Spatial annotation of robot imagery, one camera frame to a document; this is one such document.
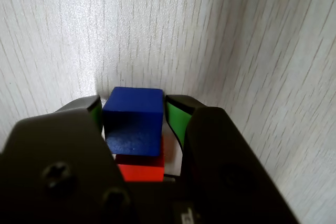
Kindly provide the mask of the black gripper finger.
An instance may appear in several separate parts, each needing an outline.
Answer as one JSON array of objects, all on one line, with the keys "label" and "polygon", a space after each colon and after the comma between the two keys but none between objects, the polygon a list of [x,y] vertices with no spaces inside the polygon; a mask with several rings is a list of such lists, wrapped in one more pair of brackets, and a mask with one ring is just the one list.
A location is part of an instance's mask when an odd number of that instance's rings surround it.
[{"label": "black gripper finger", "polygon": [[296,223],[286,201],[224,109],[165,97],[185,181],[203,223]]},{"label": "black gripper finger", "polygon": [[137,223],[87,109],[23,119],[1,153],[1,223]]}]

